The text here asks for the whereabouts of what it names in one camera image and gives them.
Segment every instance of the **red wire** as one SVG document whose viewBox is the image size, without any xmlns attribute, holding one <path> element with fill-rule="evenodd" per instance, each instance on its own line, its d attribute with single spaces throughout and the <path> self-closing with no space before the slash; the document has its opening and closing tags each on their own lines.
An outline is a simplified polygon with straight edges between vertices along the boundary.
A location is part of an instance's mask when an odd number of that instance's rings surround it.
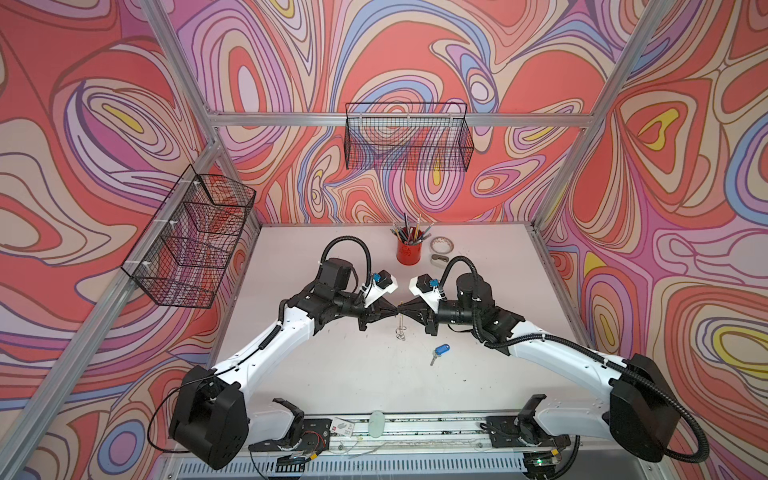
<svg viewBox="0 0 768 480">
<path fill-rule="evenodd" d="M 317 438 L 323 443 L 323 448 L 326 447 L 325 439 L 323 439 L 323 437 L 320 436 L 320 434 L 318 432 L 315 432 L 314 430 L 305 430 L 304 433 L 314 433 L 315 435 L 317 435 Z"/>
</svg>

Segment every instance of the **key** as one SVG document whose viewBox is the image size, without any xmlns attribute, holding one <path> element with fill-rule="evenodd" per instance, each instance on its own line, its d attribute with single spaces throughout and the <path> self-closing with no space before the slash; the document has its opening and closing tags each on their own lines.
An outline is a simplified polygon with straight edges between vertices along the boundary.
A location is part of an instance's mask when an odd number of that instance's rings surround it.
<svg viewBox="0 0 768 480">
<path fill-rule="evenodd" d="M 435 360 L 437 360 L 437 357 L 441 356 L 445 352 L 448 352 L 450 349 L 451 347 L 447 343 L 437 347 L 435 351 L 432 352 L 432 362 L 429 364 L 429 366 L 435 365 Z"/>
</svg>

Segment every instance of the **colorful wall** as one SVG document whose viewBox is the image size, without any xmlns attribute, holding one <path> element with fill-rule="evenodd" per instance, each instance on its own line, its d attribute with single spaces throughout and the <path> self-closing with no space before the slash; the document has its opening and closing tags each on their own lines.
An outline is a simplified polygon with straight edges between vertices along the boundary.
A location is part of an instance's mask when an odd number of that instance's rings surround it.
<svg viewBox="0 0 768 480">
<path fill-rule="evenodd" d="M 678 2 L 545 231 L 598 348 L 652 357 L 709 435 L 683 478 L 768 478 L 767 112 L 768 5 Z"/>
<path fill-rule="evenodd" d="M 203 145 L 133 2 L 0 2 L 0 435 Z M 149 416 L 207 361 L 253 238 L 211 310 L 134 295 L 19 478 L 147 476 Z"/>
<path fill-rule="evenodd" d="M 170 13 L 213 111 L 344 111 L 348 101 L 461 100 L 481 113 L 591 111 L 634 30 L 633 0 L 185 2 Z M 222 130 L 267 223 L 519 221 L 576 136 L 476 127 L 466 173 L 343 165 L 343 129 Z"/>
</svg>

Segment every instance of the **white table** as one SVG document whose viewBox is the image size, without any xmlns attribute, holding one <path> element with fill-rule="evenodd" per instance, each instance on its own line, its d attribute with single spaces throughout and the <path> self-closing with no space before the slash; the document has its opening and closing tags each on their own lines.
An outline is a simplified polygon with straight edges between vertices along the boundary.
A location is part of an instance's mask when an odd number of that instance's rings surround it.
<svg viewBox="0 0 768 480">
<path fill-rule="evenodd" d="M 524 225 L 435 226 L 434 236 L 453 240 L 454 255 L 472 260 L 491 284 L 497 305 L 523 315 L 549 332 L 574 339 L 554 290 Z M 411 300 L 412 277 L 442 270 L 422 260 L 404 266 L 395 258 L 396 239 L 388 227 L 267 227 L 259 236 L 218 360 L 228 358 L 276 318 L 278 302 L 314 279 L 323 248 L 340 235 L 354 235 L 371 251 L 372 270 L 389 271 L 399 288 L 386 298 L 394 305 Z M 352 262 L 361 279 L 365 257 L 354 242 L 334 246 L 329 257 Z M 455 278 L 468 269 L 457 263 L 446 285 L 455 298 Z M 350 279 L 349 289 L 354 286 Z M 569 380 L 523 359 L 481 347 L 468 333 L 446 325 L 437 337 L 405 318 L 406 340 L 397 340 L 398 317 L 360 332 L 353 318 L 334 320 L 293 351 L 259 387 L 258 398 L 282 397 L 308 415 L 383 412 L 462 412 L 520 409 L 535 393 L 588 398 Z M 451 349 L 429 366 L 435 347 Z"/>
</svg>

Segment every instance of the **vent grille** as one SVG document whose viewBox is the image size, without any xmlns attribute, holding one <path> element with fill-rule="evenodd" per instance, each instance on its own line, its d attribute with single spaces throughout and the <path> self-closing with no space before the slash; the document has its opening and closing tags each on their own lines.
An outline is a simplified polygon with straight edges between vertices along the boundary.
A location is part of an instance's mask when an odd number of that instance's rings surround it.
<svg viewBox="0 0 768 480">
<path fill-rule="evenodd" d="M 276 457 L 254 457 L 258 469 L 266 476 L 295 476 L 296 473 L 277 472 Z M 429 453 L 408 455 L 367 455 L 350 458 L 347 455 L 322 455 L 308 464 L 302 477 L 328 475 L 398 475 L 450 473 L 508 473 L 526 472 L 520 452 Z M 249 457 L 237 457 L 221 470 L 213 470 L 196 458 L 185 458 L 178 479 L 253 478 L 258 476 Z"/>
</svg>

